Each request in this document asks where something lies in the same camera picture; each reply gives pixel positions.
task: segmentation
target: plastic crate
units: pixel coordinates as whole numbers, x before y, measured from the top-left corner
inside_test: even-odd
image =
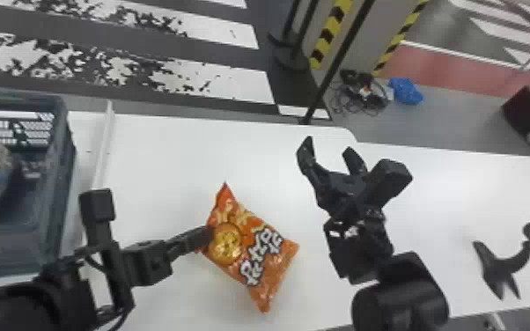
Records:
[[[38,272],[59,254],[76,158],[62,99],[0,92],[0,142],[20,164],[0,199],[0,276]]]

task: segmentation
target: metal rod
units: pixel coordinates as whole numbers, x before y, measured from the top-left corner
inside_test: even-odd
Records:
[[[304,38],[306,37],[306,31],[308,31],[310,22],[313,21],[314,11],[316,11],[316,7],[318,7],[318,5],[319,0],[311,0],[310,4],[308,4],[308,9],[306,10],[304,21],[302,21],[302,26],[300,26],[300,32],[298,33],[296,45],[294,45],[294,48],[291,50],[291,58],[296,58],[296,56],[302,50],[302,43],[304,42]]]
[[[333,81],[333,78],[335,77],[337,71],[339,70],[339,67],[343,63],[343,59],[347,55],[347,52],[350,50],[351,44],[353,43],[353,40],[356,38],[357,33],[359,32],[359,29],[362,27],[362,24],[364,23],[365,19],[368,17],[368,14],[370,13],[370,10],[372,9],[372,6],[376,0],[366,0],[364,4],[362,4],[362,7],[357,12],[356,20],[351,25],[350,30],[347,32],[347,35],[345,36],[345,40],[343,41],[343,44],[339,48],[339,51],[337,52],[337,55],[335,56],[335,59],[333,59],[333,63],[331,63],[331,67],[327,71],[327,75],[322,80],[322,84],[320,84],[319,90],[316,92],[316,96],[314,97],[312,105],[310,105],[310,108],[308,108],[308,111],[306,112],[306,115],[300,120],[300,124],[308,125],[310,124],[314,111],[316,111],[317,106],[319,105],[320,100],[325,95],[325,92],[327,91],[327,88],[329,85],[331,85],[331,81]]]
[[[282,36],[287,37],[288,33],[290,33],[291,26],[294,23],[294,19],[296,18],[296,13],[298,13],[298,7],[300,6],[300,2],[302,0],[294,0],[294,3],[291,5],[290,14],[288,15],[288,18],[285,20],[285,25],[283,25],[283,31]]]

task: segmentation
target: orange snack bag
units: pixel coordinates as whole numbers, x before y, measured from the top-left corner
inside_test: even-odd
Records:
[[[203,254],[245,284],[259,310],[268,312],[298,244],[245,209],[226,183],[216,195],[207,225],[214,229],[214,239]]]

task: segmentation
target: black and white floor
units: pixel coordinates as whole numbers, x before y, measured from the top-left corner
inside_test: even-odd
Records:
[[[267,40],[289,2],[0,0],[0,86],[301,115],[316,84]]]
[[[525,3],[432,1],[403,44],[484,63],[521,66],[530,59],[530,5]]]

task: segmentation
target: black pole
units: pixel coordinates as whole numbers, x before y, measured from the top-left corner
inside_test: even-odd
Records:
[[[276,26],[269,32],[269,39],[278,47],[292,47],[296,43],[297,35],[291,30],[291,26],[296,19],[296,13],[302,0],[294,0],[291,5],[288,18],[285,20],[283,27]]]
[[[302,51],[302,43],[304,43],[306,32],[308,31],[308,27],[310,26],[310,23],[313,21],[314,11],[316,11],[316,7],[318,5],[319,5],[319,0],[311,0],[310,4],[308,4],[308,9],[306,10],[304,21],[302,22],[302,26],[300,27],[300,32],[298,33],[298,39],[296,40],[296,44],[294,45],[294,48],[291,49],[292,58],[296,58],[296,55]]]
[[[294,3],[291,5],[290,9],[290,15],[288,15],[288,18],[285,20],[285,25],[283,25],[282,30],[282,36],[287,37],[288,33],[291,30],[291,26],[294,23],[294,19],[296,18],[296,13],[298,13],[298,7],[300,6],[301,0],[294,0]]]
[[[345,36],[343,44],[339,48],[339,51],[337,52],[333,63],[331,63],[331,67],[328,69],[327,75],[322,80],[322,84],[320,84],[320,88],[316,92],[316,96],[314,97],[312,105],[310,105],[310,108],[308,108],[306,115],[302,118],[302,120],[300,120],[300,124],[310,124],[311,120],[313,119],[314,111],[316,111],[316,107],[319,105],[320,100],[325,95],[328,86],[331,85],[333,78],[335,77],[337,71],[339,70],[339,67],[341,67],[341,64],[343,63],[343,59],[351,48],[353,40],[356,38],[359,29],[362,27],[362,24],[368,17],[370,9],[372,8],[375,2],[376,0],[366,0],[365,3],[362,4],[362,7],[357,13],[356,20],[353,22],[350,30],[347,32],[347,36]]]
[[[320,0],[311,0],[308,4],[304,20],[300,26],[298,37],[292,48],[279,48],[275,50],[277,62],[287,70],[298,72],[308,70],[310,63],[308,62],[306,56],[302,54],[302,44],[304,43],[304,38],[306,37],[308,27],[310,27],[310,23],[313,21],[314,12],[319,5],[319,1]]]

